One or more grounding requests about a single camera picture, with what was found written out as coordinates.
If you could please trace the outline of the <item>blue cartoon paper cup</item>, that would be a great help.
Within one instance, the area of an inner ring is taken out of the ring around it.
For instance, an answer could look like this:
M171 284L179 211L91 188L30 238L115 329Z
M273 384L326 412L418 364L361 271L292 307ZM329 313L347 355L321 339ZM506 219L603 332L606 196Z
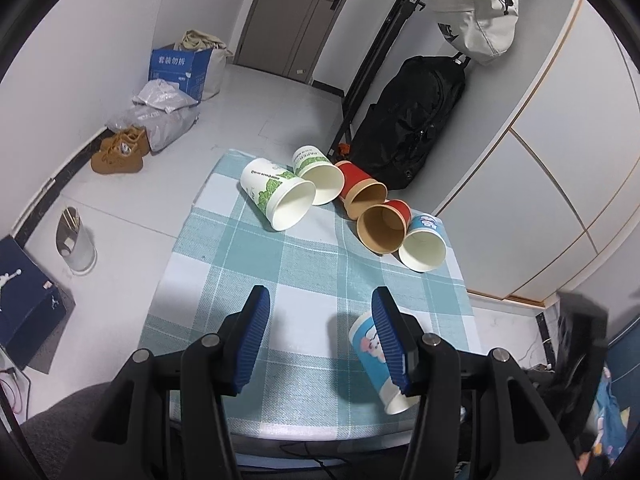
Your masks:
M442 222L431 214L416 214L398 249L400 261L410 270L424 273L437 269L446 259L447 245Z
M382 344L370 312L364 312L352 323L348 332L348 340L373 388L378 393L387 415L398 415L419 402L417 396L414 398L404 396L392 382Z

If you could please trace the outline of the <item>red paper cup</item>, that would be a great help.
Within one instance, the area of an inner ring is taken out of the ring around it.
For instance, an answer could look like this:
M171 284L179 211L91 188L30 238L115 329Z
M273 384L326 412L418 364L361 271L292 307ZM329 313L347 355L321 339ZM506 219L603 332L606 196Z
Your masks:
M357 220L360 242L378 255L391 254L402 245L411 220L403 200L388 200L369 207Z
M357 220L369 207L382 204L387 198L386 185L348 160L336 164L344 177L340 193L347 217Z

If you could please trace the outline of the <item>green-print white cup left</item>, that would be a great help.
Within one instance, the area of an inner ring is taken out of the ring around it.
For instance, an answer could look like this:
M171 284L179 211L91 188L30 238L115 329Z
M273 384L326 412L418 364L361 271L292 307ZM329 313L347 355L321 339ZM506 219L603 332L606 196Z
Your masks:
M275 231L285 231L302 220L316 195L311 181L265 158L249 162L240 183Z

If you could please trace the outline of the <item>red paper cup far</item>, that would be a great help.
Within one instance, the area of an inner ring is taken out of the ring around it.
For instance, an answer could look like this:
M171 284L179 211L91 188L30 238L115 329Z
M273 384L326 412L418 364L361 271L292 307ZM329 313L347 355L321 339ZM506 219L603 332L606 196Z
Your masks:
M348 160L336 164L344 177L340 193L347 217L357 220L369 207L382 204L387 198L386 185Z

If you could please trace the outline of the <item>green-print white cup right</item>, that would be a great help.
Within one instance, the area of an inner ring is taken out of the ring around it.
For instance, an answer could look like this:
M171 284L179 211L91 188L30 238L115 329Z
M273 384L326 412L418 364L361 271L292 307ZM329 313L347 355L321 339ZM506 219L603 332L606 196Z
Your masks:
M293 169L297 177L316 187L314 206L331 203L342 192L345 177L325 154L313 145L304 145L293 154Z

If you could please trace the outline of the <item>navy jordan shoe box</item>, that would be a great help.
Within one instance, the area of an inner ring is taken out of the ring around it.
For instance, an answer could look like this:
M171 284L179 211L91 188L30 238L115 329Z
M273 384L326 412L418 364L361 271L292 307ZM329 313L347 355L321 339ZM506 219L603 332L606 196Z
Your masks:
M65 318L60 291L13 237L0 243L1 345L16 367L29 364Z

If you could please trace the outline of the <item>white small trash bin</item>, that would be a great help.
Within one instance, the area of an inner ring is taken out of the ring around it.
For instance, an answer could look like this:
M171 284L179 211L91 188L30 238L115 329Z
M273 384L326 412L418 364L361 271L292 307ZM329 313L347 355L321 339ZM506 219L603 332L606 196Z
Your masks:
M65 207L55 231L55 247L70 272L88 274L98 261L98 253L81 216L75 207Z

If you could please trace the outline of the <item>teal checkered tablecloth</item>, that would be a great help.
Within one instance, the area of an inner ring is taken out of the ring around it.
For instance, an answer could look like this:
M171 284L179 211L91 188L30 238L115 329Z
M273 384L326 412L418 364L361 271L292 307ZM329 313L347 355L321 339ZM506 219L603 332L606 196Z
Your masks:
M155 354L186 348L239 311L253 287L270 293L269 324L250 382L224 402L241 437L334 441L408 430L390 415L358 358L352 324L387 287L400 310L454 348L480 338L454 254L416 273L364 248L340 205L314 207L284 232L270 229L240 185L250 161L231 150L196 196L158 284L140 342Z

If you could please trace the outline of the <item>brown shoe front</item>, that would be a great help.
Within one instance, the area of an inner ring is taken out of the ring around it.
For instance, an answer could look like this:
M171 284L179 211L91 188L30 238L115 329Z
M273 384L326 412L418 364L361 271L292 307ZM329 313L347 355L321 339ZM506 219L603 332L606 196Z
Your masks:
M93 154L90 165L97 174L135 174L142 169L143 160L137 148L122 144Z

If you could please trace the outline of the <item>black backpack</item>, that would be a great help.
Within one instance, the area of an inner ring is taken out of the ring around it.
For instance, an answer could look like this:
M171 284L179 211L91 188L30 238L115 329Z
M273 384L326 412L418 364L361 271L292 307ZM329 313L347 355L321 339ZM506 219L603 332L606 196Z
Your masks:
M469 62L461 53L405 60L369 106L348 159L389 190L406 188L424 167L460 101Z

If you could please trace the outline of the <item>brown shoe back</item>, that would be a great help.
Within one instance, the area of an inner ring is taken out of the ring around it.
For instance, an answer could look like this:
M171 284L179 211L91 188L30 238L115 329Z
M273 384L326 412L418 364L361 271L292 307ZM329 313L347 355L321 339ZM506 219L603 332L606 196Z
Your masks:
M145 156L150 152L150 144L146 129L144 127L136 126L120 130L118 133L115 133L114 136L110 136L109 138L102 140L100 150L107 151L109 148L122 143L138 148L142 156Z

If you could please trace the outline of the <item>grey plastic parcel bag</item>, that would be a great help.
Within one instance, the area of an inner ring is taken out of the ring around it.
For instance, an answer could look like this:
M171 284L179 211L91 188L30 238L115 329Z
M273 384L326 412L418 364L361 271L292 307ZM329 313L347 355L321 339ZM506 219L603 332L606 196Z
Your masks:
M200 102L163 79L146 83L132 105L111 116L106 126L113 132L145 128L152 153L158 153L187 133L200 116Z

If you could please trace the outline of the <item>beige hanging bag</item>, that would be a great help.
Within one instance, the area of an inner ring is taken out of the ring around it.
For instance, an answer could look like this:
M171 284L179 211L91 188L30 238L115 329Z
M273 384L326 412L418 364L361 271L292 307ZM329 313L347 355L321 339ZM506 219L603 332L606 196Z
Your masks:
M513 44L518 0L425 0L450 46L488 65Z

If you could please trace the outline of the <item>beige tote bag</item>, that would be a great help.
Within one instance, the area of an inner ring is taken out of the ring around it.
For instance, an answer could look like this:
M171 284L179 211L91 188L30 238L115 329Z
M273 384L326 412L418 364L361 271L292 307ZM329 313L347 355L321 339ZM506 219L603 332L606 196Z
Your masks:
M221 89L227 61L233 56L233 52L228 46L220 38L208 32L189 29L183 34L182 39L175 43L175 49L195 53L209 53L200 100L207 101L216 96Z

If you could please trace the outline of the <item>grey entrance door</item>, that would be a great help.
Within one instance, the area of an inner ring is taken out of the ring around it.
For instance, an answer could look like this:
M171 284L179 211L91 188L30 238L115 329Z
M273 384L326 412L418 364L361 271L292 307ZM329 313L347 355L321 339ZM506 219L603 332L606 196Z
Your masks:
M309 84L346 0L253 0L235 64Z

